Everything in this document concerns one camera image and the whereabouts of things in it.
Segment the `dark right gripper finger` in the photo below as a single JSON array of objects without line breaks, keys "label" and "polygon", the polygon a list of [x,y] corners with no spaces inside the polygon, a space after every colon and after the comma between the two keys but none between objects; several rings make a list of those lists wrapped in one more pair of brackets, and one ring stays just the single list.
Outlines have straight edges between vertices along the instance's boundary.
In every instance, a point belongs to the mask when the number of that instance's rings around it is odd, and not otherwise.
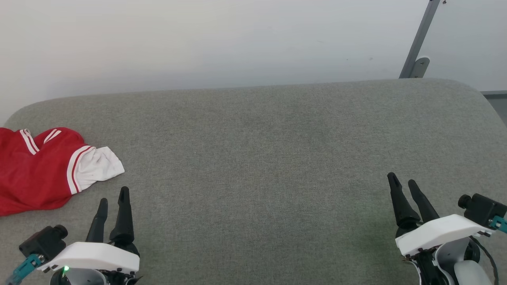
[{"label": "dark right gripper finger", "polygon": [[391,189],[391,201],[398,229],[395,237],[407,234],[418,228],[421,221],[419,214],[411,207],[402,191],[402,184],[394,173],[388,173],[388,184]]},{"label": "dark right gripper finger", "polygon": [[416,202],[422,222],[429,222],[440,218],[434,207],[432,206],[429,199],[420,190],[415,180],[408,181],[408,187],[412,196],[412,199]]}]

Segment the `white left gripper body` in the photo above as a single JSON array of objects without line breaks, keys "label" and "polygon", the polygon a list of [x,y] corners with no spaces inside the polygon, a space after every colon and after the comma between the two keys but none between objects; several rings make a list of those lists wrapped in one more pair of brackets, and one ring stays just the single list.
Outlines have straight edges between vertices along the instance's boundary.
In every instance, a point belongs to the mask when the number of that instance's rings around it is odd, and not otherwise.
[{"label": "white left gripper body", "polygon": [[75,242],[38,268],[54,272],[51,285],[128,285],[138,280],[140,257],[98,242]]}]

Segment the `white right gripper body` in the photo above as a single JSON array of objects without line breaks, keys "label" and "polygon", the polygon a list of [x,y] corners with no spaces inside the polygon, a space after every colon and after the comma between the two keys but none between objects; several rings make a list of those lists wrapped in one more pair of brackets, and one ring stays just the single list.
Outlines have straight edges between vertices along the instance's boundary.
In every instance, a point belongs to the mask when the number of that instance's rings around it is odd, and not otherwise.
[{"label": "white right gripper body", "polygon": [[492,233],[492,229],[453,214],[426,222],[395,243],[404,260],[415,266],[420,285],[492,285],[477,261],[465,259],[474,237]]}]

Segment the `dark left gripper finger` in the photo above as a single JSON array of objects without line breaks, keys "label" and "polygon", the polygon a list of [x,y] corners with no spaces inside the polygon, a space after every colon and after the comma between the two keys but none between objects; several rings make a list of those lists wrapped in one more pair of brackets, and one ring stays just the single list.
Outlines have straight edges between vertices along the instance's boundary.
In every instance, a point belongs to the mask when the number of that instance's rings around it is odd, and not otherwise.
[{"label": "dark left gripper finger", "polygon": [[106,198],[102,198],[100,200],[97,212],[92,220],[85,242],[104,242],[104,226],[107,220],[107,216],[108,200]]},{"label": "dark left gripper finger", "polygon": [[112,229],[109,240],[114,247],[123,249],[132,254],[138,254],[138,249],[134,245],[134,229],[132,206],[130,204],[129,188],[122,186],[118,198],[118,213],[116,215],[116,223]]}]

